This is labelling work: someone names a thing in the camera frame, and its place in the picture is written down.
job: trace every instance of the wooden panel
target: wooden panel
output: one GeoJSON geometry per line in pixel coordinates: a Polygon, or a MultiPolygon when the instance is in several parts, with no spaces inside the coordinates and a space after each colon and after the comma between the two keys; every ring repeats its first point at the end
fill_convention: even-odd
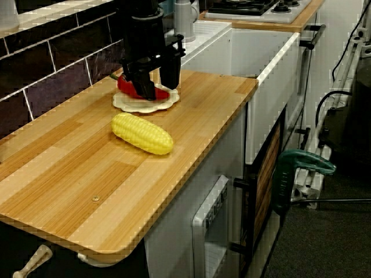
{"type": "Polygon", "coordinates": [[[103,79],[0,140],[0,220],[102,262],[125,258],[256,88],[254,79],[182,71],[179,102],[136,113],[174,140],[157,156],[112,133],[118,89],[103,79]]]}
{"type": "Polygon", "coordinates": [[[254,243],[260,233],[261,227],[267,215],[270,202],[273,181],[273,171],[279,151],[280,125],[277,125],[271,142],[268,146],[265,158],[258,173],[256,210],[254,224],[254,243]]]}
{"type": "Polygon", "coordinates": [[[303,32],[305,26],[310,21],[312,16],[322,6],[324,1],[325,0],[312,0],[309,3],[309,5],[302,11],[302,13],[290,24],[253,22],[243,20],[227,20],[227,19],[206,19],[204,18],[206,12],[201,13],[199,18],[201,20],[207,21],[230,22],[232,23],[232,28],[301,33],[303,32]]]}

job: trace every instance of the small white plate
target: small white plate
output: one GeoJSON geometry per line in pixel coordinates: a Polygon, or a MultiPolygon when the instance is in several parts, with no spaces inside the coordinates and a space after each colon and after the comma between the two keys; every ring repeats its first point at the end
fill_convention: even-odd
{"type": "Polygon", "coordinates": [[[113,105],[114,107],[120,108],[123,112],[140,112],[140,113],[152,113],[160,109],[167,109],[179,100],[178,90],[170,90],[161,84],[155,84],[155,87],[164,90],[170,94],[168,98],[163,100],[149,101],[142,98],[134,98],[119,92],[114,95],[113,105]]]}

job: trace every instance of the toy red pepper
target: toy red pepper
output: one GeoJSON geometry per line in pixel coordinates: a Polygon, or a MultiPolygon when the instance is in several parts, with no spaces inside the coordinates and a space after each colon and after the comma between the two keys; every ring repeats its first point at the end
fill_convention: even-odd
{"type": "MultiPolygon", "coordinates": [[[[130,81],[126,81],[123,77],[123,75],[121,75],[120,77],[117,77],[116,75],[114,74],[111,74],[110,77],[112,79],[115,79],[117,80],[117,87],[118,89],[125,93],[125,94],[128,94],[129,96],[133,97],[133,98],[140,98],[140,99],[144,99],[143,97],[141,97],[140,95],[137,94],[137,92],[135,91],[135,88],[134,88],[134,85],[133,83],[130,81]]],[[[168,98],[170,96],[170,94],[164,90],[161,90],[157,87],[155,87],[155,94],[156,94],[156,99],[157,100],[163,100],[165,98],[168,98]]]]}

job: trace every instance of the floor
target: floor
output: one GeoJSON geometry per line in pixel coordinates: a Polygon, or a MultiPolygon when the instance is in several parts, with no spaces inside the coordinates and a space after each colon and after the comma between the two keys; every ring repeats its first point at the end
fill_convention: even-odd
{"type": "MultiPolygon", "coordinates": [[[[324,186],[321,199],[371,198],[367,169],[338,169],[324,186]]],[[[293,206],[262,277],[371,277],[371,204],[293,206]]]]}

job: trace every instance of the green handle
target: green handle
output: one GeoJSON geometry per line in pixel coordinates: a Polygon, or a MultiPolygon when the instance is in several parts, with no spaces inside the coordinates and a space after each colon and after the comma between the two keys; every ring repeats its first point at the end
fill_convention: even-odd
{"type": "Polygon", "coordinates": [[[281,153],[273,175],[271,205],[280,216],[290,208],[297,168],[316,171],[323,175],[335,172],[336,166],[319,155],[300,149],[290,149],[281,153]]]}

